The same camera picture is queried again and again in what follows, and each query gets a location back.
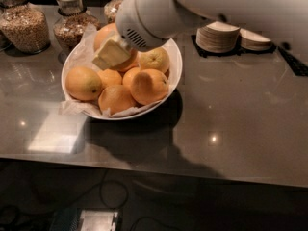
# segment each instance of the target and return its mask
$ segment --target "dark floor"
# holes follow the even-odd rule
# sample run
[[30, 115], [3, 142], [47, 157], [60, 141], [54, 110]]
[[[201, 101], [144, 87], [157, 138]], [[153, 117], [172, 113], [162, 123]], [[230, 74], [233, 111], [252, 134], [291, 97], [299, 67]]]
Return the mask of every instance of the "dark floor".
[[122, 231], [308, 230], [306, 189], [10, 160], [0, 183], [5, 231], [49, 230], [64, 208], [119, 210]]

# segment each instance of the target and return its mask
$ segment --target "gray countertop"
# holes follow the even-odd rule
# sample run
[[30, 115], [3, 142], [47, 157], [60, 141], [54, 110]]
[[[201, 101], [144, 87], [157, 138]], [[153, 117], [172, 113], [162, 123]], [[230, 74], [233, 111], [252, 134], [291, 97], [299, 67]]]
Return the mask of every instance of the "gray countertop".
[[[57, 7], [42, 7], [52, 28]], [[102, 19], [100, 8], [90, 8]], [[308, 187], [308, 78], [278, 51], [201, 58], [175, 41], [184, 71], [170, 99], [140, 118], [59, 115], [61, 48], [0, 52], [0, 157]]]

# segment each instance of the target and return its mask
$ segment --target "glass jar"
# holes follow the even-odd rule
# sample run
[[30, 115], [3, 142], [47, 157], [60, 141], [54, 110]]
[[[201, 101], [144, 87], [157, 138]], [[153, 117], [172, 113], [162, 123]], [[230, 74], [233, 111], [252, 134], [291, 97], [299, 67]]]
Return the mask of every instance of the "glass jar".
[[116, 13], [123, 0], [111, 0], [104, 6], [104, 15], [107, 23], [116, 21]]
[[[2, 14], [3, 14], [3, 9], [0, 8], [0, 17], [2, 16]], [[11, 45], [11, 43], [9, 42], [7, 37], [0, 30], [0, 51], [8, 48], [10, 45]]]
[[87, 14], [82, 0], [57, 0], [61, 18], [54, 25], [54, 35], [68, 55], [80, 42], [89, 23], [99, 30], [102, 25], [98, 19]]
[[0, 30], [21, 52], [37, 54], [50, 45], [48, 25], [43, 12], [30, 8], [27, 0], [0, 0], [4, 12]]

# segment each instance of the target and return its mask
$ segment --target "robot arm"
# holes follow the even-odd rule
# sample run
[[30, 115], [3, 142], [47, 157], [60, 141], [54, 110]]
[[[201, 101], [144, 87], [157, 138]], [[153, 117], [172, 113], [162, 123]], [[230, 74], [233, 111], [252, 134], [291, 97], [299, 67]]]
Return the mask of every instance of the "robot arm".
[[308, 63], [308, 0], [124, 0], [116, 27], [140, 51], [213, 20], [257, 32]]

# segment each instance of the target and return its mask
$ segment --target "white bowl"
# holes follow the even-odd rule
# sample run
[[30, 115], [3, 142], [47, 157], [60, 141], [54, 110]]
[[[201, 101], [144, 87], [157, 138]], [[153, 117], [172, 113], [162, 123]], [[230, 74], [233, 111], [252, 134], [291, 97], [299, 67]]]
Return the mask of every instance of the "white bowl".
[[[81, 59], [79, 61], [78, 59], [78, 54], [80, 53], [81, 50], [83, 50], [82, 48], [85, 47], [85, 45], [83, 43], [78, 44], [74, 50], [69, 54], [69, 56], [67, 57], [65, 63], [64, 63], [64, 68], [62, 71], [62, 88], [63, 88], [63, 92], [65, 94], [65, 100], [66, 102], [71, 102], [74, 101], [75, 99], [73, 97], [71, 97], [68, 93], [67, 90], [65, 88], [65, 78], [66, 75], [68, 73], [68, 71], [76, 66], [76, 65], [80, 65], [80, 64], [84, 64], [84, 56], [80, 55]], [[135, 117], [139, 117], [139, 116], [143, 116], [144, 114], [149, 113], [150, 111], [153, 111], [154, 109], [156, 109], [157, 107], [159, 107], [161, 104], [163, 104], [170, 96], [171, 94], [174, 92], [174, 90], [176, 89], [180, 78], [181, 78], [181, 74], [182, 74], [182, 69], [183, 69], [183, 62], [182, 62], [182, 56], [180, 53], [180, 50], [177, 46], [177, 44], [174, 42], [173, 39], [170, 39], [164, 46], [163, 48], [166, 49], [166, 51], [169, 54], [170, 57], [170, 69], [169, 69], [169, 92], [167, 94], [167, 96], [162, 99], [160, 102], [155, 103], [153, 105], [150, 105], [148, 108], [141, 107], [140, 109], [137, 109], [136, 112], [134, 111], [133, 114], [131, 115], [127, 115], [127, 116], [118, 116], [117, 114], [115, 115], [99, 115], [96, 111], [96, 113], [92, 113], [92, 112], [88, 112], [86, 110], [82, 110], [82, 106], [85, 104], [83, 102], [78, 102], [77, 100], [75, 100], [76, 102], [71, 102], [73, 103], [73, 105], [76, 105], [78, 108], [78, 106], [80, 106], [80, 110], [82, 110], [82, 112], [90, 117], [96, 118], [96, 119], [102, 119], [102, 120], [125, 120], [125, 119], [132, 119]], [[96, 68], [96, 66], [93, 66], [93, 64], [89, 64], [90, 68]]]

